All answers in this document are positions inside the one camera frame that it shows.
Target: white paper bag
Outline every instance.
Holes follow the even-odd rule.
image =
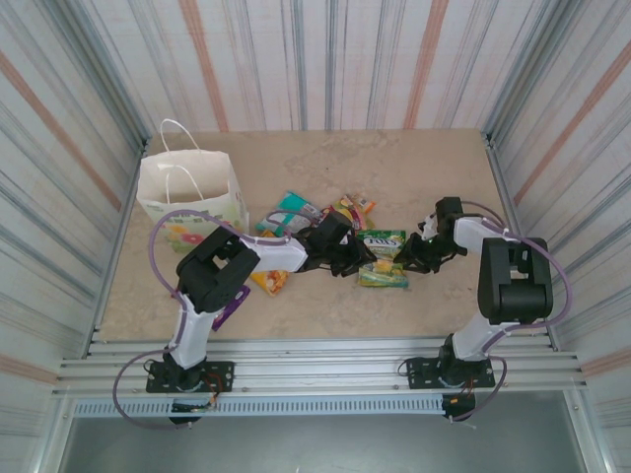
[[[165,142],[165,122],[179,126],[190,138],[194,150],[171,151]],[[136,198],[154,223],[180,209],[207,213],[243,232],[248,213],[235,170],[226,153],[200,150],[188,130],[174,120],[160,124],[166,151],[144,158]],[[170,218],[161,229],[175,251],[189,252],[217,226],[192,216]]]

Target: snack package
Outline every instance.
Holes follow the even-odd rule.
[[[274,237],[274,233],[266,230],[261,234],[262,237]],[[263,290],[274,297],[285,286],[289,272],[287,271],[263,271],[262,273],[252,273],[249,275],[252,280],[258,284]]]
[[[374,202],[368,200],[364,200],[364,202],[366,202],[366,207],[369,211],[375,206]],[[356,232],[360,230],[373,229],[375,227],[373,221],[366,217],[366,213],[362,210],[362,206],[349,195],[343,195],[341,199],[333,202],[332,205],[323,209],[322,213],[327,214],[331,211],[337,211],[350,220],[353,224],[353,230]]]
[[[283,197],[280,203],[276,206],[276,209],[296,210],[304,214],[311,215],[316,219],[320,219],[322,216],[322,212],[320,210],[295,192],[285,193],[285,197]],[[311,224],[311,222],[305,217],[294,214],[279,213],[274,215],[273,219],[285,224],[292,233],[302,230]],[[270,230],[274,233],[273,237],[280,237],[283,235],[283,229],[280,226],[267,222],[267,220],[263,220],[256,224],[256,229],[261,232],[264,230]]]
[[[359,208],[362,209],[362,212],[364,212],[365,214],[368,214],[377,205],[377,202],[373,200],[368,200],[360,194],[353,194],[350,197],[351,197],[351,200],[355,202],[359,206]]]
[[[404,230],[366,230],[357,232],[377,261],[359,268],[359,284],[369,288],[407,288],[403,265],[392,260],[405,243]]]

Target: vent grille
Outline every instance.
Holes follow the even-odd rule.
[[[203,404],[205,400],[178,400],[178,403]],[[173,398],[134,399],[120,402],[132,417],[187,417],[173,413]],[[316,416],[359,414],[444,414],[440,394],[374,396],[300,396],[300,397],[220,397],[213,410],[195,416]],[[77,403],[76,418],[119,417],[111,399],[83,400]]]

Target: mounting plate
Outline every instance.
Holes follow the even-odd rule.
[[[212,362],[206,361],[201,366],[202,375],[206,372],[216,374],[221,379],[222,386],[217,385],[217,378],[209,376],[210,384],[215,392],[231,392],[233,390],[233,381],[235,380],[235,363],[234,362]],[[151,376],[147,377],[147,392],[151,393],[182,393],[181,390],[173,388],[167,382],[168,373],[164,362],[153,362],[151,365]],[[187,392],[211,392],[210,387],[205,382],[200,382],[197,387]]]
[[[464,384],[473,378],[473,389],[495,386],[491,361],[482,360],[481,362],[474,362],[474,364],[475,370],[471,370],[461,384],[451,386],[441,378],[439,358],[411,358],[405,361],[407,382],[410,389],[445,389],[446,387],[464,387]]]

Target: corrugated metal wall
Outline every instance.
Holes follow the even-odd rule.
[[[0,4],[0,471],[32,452],[91,330],[140,149],[44,2]]]
[[[19,469],[59,359],[90,329],[134,158],[165,116],[193,130],[492,131],[523,230],[568,267],[577,300],[560,337],[631,468],[630,10],[2,2],[0,469]]]
[[[547,238],[570,275],[575,306],[558,334],[631,471],[631,2],[568,5],[492,131],[522,231]]]
[[[547,0],[75,1],[147,128],[479,128]]]

